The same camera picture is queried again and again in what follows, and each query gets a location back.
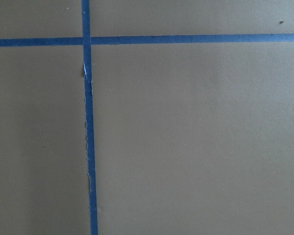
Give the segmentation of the blue tape line worn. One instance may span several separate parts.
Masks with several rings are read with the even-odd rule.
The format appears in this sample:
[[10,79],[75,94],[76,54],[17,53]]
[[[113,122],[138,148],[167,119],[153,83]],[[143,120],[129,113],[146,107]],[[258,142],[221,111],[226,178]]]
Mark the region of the blue tape line worn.
[[94,135],[94,111],[92,88],[92,55],[90,32],[90,2],[82,1],[82,30],[83,30],[83,57],[84,57],[84,87],[85,87],[85,111],[86,111],[86,141],[88,157],[89,177],[89,210],[91,234],[98,234],[97,216],[97,192],[95,169],[95,135]]

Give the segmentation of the blue tape line horizontal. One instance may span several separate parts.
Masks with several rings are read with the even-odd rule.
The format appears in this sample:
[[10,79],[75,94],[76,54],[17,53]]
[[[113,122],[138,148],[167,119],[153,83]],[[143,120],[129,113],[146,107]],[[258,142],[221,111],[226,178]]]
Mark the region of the blue tape line horizontal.
[[0,47],[294,42],[294,34],[211,34],[0,39]]

